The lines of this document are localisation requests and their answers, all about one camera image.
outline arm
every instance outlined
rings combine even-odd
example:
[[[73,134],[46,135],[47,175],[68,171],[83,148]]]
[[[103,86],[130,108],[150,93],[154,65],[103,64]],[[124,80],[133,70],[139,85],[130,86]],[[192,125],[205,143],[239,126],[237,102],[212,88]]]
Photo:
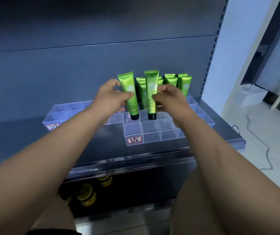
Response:
[[[154,100],[189,140],[215,209],[228,229],[238,234],[280,234],[280,188],[199,118],[179,89],[165,85],[159,90]]]
[[[113,90],[116,85],[117,80],[109,80],[86,110],[0,165],[0,228],[7,234],[30,229],[96,130],[124,109],[120,106],[132,93]]]

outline tile floor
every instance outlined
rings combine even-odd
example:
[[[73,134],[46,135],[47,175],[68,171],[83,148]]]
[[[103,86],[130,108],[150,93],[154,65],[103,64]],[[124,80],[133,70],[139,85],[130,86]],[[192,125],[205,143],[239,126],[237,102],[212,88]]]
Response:
[[[259,169],[267,169],[270,167],[266,159],[267,147],[247,130],[247,115],[251,120],[249,129],[270,147],[268,155],[273,170],[262,171],[280,187],[280,111],[270,110],[262,102],[244,108],[232,106],[225,117],[229,124],[238,126],[236,131],[246,140],[246,149],[240,153]],[[79,220],[77,229],[83,235],[166,235],[169,234],[169,211],[127,214],[96,222]]]

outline person's left hand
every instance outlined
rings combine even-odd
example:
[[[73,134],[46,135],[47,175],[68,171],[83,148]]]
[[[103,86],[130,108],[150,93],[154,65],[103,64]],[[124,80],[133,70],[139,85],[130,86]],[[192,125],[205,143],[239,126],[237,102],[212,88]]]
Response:
[[[115,86],[120,85],[117,79],[108,80],[100,87],[96,98],[88,107],[88,109],[93,110],[95,115],[104,123],[106,123],[108,118],[116,111],[123,111],[125,108],[121,106],[124,106],[125,101],[134,95],[133,92],[121,92],[114,89]]]

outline thigh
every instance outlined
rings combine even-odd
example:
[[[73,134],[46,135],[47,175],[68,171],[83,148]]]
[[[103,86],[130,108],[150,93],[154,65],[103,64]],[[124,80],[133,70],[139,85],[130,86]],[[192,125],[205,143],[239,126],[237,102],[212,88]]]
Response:
[[[75,220],[70,208],[58,195],[49,201],[31,230],[49,228],[76,230]]]
[[[181,187],[170,214],[171,234],[225,234],[199,169]]]

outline white box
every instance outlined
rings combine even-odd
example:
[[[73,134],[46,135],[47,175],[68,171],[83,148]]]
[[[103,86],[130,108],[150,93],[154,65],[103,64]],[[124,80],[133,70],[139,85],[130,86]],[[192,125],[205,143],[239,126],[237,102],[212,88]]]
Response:
[[[234,98],[234,102],[239,107],[259,104],[263,101],[267,92],[267,90],[252,84],[241,85],[239,91],[237,92]]]

